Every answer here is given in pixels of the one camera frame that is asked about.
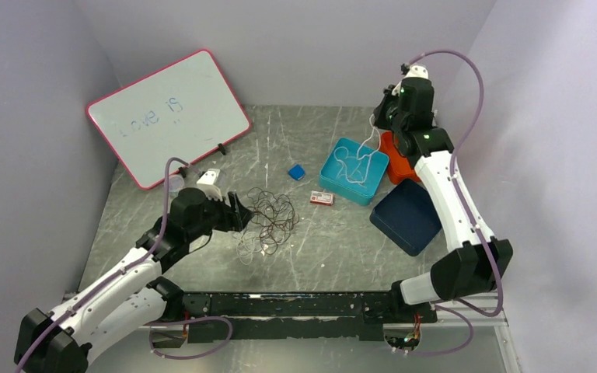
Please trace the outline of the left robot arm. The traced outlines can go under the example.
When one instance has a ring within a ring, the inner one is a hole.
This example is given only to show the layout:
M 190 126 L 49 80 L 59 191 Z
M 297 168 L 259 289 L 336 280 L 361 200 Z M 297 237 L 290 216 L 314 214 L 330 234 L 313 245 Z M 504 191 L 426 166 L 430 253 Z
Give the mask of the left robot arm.
M 241 232 L 252 217 L 234 192 L 210 199 L 196 187 L 181 190 L 114 267 L 49 312 L 24 316 L 16 371 L 85 372 L 138 327 L 177 321 L 183 291 L 163 274 L 190 253 L 193 241 L 215 231 Z

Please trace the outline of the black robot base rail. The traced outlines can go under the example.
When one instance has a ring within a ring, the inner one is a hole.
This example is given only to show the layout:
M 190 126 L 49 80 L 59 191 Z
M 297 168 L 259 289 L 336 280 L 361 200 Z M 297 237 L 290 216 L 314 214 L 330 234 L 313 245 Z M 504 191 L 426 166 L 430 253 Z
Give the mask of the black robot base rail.
M 221 316 L 230 321 L 201 322 L 189 330 L 191 343 L 211 342 L 232 332 L 234 340 L 356 337 L 382 341 L 392 324 L 434 323 L 428 303 L 406 305 L 395 291 L 186 292 L 174 296 L 160 322 Z

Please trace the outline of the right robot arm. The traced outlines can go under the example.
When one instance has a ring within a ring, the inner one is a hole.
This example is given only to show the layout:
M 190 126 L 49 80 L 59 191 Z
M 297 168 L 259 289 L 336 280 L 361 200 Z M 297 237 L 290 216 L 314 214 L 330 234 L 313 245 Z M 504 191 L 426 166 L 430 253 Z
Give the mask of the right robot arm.
M 400 293 L 391 297 L 388 310 L 399 322 L 415 315 L 421 303 L 501 291 L 513 255 L 511 243 L 496 237 L 472 202 L 455 147 L 446 131 L 433 124 L 434 97 L 429 78 L 406 75 L 384 90 L 374 111 L 374 125 L 392 133 L 394 148 L 431 198 L 448 250 L 427 273 L 396 283 Z

